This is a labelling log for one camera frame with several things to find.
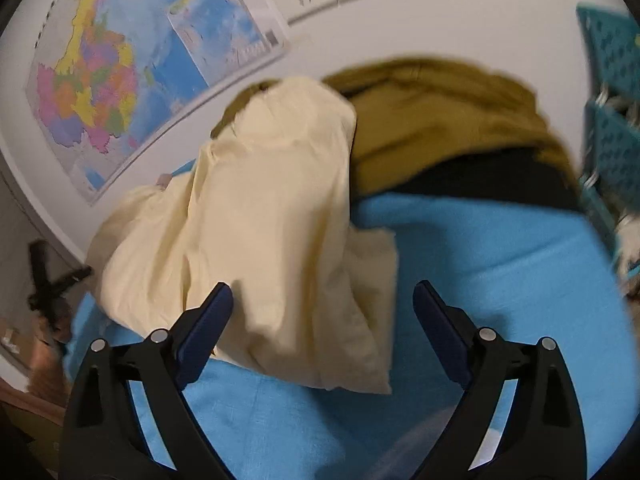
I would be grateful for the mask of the pink sleeved left forearm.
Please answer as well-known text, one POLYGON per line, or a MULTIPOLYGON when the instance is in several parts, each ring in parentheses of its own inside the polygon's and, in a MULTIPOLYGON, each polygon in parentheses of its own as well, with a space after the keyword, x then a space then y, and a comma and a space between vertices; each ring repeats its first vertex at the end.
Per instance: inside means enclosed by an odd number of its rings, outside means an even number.
POLYGON ((68 389, 60 352, 38 339, 30 361, 27 391, 39 399, 66 407, 68 389))

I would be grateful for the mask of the person's left hand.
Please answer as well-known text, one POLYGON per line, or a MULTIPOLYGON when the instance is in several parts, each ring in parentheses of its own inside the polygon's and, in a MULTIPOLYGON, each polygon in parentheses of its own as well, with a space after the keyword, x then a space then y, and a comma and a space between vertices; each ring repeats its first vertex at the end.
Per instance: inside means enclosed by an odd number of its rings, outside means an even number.
POLYGON ((60 356, 66 356, 67 344, 72 338, 72 317, 70 312, 58 312, 50 321, 41 312, 37 315, 36 335, 47 347, 54 349, 60 356))

